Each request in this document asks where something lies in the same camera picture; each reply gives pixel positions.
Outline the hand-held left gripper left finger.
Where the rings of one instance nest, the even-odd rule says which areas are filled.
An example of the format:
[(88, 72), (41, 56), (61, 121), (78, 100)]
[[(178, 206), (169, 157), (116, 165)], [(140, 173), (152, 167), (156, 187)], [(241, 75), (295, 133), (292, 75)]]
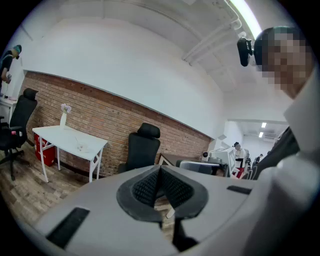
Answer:
[(121, 184), (151, 169), (147, 166), (85, 184), (49, 209), (34, 228), (46, 237), (79, 208), (88, 215), (66, 244), (66, 253), (177, 253), (159, 224), (133, 219), (116, 198)]

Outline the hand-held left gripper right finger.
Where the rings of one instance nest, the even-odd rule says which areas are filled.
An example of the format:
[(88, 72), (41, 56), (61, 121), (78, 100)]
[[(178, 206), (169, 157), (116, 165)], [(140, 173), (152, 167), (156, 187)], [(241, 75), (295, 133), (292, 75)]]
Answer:
[(216, 177), (172, 166), (154, 166), (158, 180), (165, 176), (193, 194), (175, 212), (172, 242), (156, 239), (156, 251), (259, 251), (261, 183)]

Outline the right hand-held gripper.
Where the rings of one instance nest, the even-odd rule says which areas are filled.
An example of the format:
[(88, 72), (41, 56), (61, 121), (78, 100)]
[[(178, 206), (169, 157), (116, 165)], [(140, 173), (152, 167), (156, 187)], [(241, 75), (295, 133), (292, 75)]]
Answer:
[(284, 115), (300, 151), (260, 173), (271, 178), (258, 220), (260, 250), (243, 256), (320, 255), (320, 68)]

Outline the grey machine housing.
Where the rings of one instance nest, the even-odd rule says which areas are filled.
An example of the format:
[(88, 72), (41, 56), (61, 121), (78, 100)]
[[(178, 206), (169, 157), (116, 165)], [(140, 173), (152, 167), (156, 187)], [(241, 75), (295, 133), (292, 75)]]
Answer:
[(200, 174), (206, 174), (211, 176), (225, 177), (225, 168), (223, 164), (209, 163), (202, 161), (191, 160), (178, 160), (175, 164), (176, 167), (185, 170), (193, 171)]

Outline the white equipment box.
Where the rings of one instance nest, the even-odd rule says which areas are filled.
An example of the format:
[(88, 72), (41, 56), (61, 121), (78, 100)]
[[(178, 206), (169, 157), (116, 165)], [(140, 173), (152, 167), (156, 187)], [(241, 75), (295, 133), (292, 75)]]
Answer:
[(224, 171), (223, 176), (236, 177), (239, 170), (236, 168), (235, 150), (233, 147), (219, 148), (208, 153), (208, 162), (218, 164)]

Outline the brown framed board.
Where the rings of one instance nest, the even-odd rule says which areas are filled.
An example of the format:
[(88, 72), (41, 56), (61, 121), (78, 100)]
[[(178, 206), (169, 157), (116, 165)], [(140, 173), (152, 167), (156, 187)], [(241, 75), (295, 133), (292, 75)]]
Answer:
[(158, 165), (175, 166), (178, 160), (199, 161), (199, 158), (161, 153), (158, 161)]

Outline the black office chair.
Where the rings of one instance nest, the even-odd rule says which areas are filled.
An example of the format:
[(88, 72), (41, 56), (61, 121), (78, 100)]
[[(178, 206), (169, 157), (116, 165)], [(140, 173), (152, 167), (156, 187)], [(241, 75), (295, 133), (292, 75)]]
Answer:
[[(37, 91), (26, 88), (23, 94), (18, 97), (17, 104), (13, 111), (10, 123), (2, 123), (4, 118), (0, 116), (0, 151), (3, 151), (5, 157), (0, 160), (0, 165), (9, 162), (10, 176), (14, 181), (13, 162), (17, 160), (21, 164), (29, 166), (30, 163), (21, 158), (24, 155), (23, 150), (18, 150), (28, 139), (27, 123), (35, 110), (38, 101), (36, 100)], [(21, 137), (12, 135), (11, 131), (21, 131)]]
[(160, 129), (149, 123), (142, 123), (137, 132), (128, 136), (128, 155), (126, 163), (118, 166), (118, 173), (152, 166), (160, 147)]

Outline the red box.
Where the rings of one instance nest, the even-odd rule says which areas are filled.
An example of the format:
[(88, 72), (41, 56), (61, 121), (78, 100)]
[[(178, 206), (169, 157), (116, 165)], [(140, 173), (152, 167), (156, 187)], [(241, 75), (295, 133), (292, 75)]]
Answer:
[[(40, 152), (40, 138), (35, 133), (34, 134), (34, 150), (35, 150), (35, 156), (38, 160), (41, 160), (41, 152)], [(44, 164), (48, 167), (52, 166), (55, 161), (55, 147), (50, 147), (49, 149), (45, 149), (43, 151), (43, 159)]]

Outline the white table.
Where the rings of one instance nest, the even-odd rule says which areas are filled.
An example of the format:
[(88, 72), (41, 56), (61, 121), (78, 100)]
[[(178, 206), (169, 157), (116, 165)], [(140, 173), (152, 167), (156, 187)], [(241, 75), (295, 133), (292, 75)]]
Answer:
[(93, 181), (93, 173), (96, 171), (96, 179), (100, 176), (102, 154), (108, 141), (87, 133), (65, 126), (35, 127), (32, 131), (39, 136), (39, 150), (44, 180), (49, 182), (44, 162), (44, 151), (52, 147), (57, 149), (57, 163), (60, 165), (60, 150), (89, 161), (89, 182)]

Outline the white desk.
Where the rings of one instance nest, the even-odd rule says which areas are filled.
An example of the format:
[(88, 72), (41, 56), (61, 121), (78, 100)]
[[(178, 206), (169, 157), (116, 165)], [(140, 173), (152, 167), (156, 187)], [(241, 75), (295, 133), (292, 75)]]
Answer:
[(2, 121), (10, 123), (17, 102), (17, 100), (11, 100), (4, 96), (0, 97), (0, 116), (3, 116)]

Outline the white ceiling pipe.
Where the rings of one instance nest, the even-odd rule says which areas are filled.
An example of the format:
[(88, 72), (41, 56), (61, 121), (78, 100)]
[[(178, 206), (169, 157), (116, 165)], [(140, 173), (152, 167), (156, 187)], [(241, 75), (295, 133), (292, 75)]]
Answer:
[(219, 27), (215, 28), (206, 37), (204, 37), (197, 45), (195, 45), (188, 53), (182, 56), (183, 61), (187, 61), (188, 58), (198, 54), (201, 50), (218, 41), (220, 38), (227, 35), (232, 30), (238, 30), (242, 27), (242, 22), (238, 18), (232, 22), (225, 22)]

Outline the long ceiling light strip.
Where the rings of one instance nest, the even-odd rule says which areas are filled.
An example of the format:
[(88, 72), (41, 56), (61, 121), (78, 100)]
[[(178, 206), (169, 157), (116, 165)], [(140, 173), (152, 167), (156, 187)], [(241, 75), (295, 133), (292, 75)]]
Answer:
[(254, 39), (258, 37), (258, 35), (262, 32), (260, 24), (254, 15), (253, 11), (247, 4), (245, 0), (230, 0), (230, 2), (234, 5), (234, 7), (239, 11), (241, 16), (244, 18), (246, 24), (248, 25), (251, 34)]

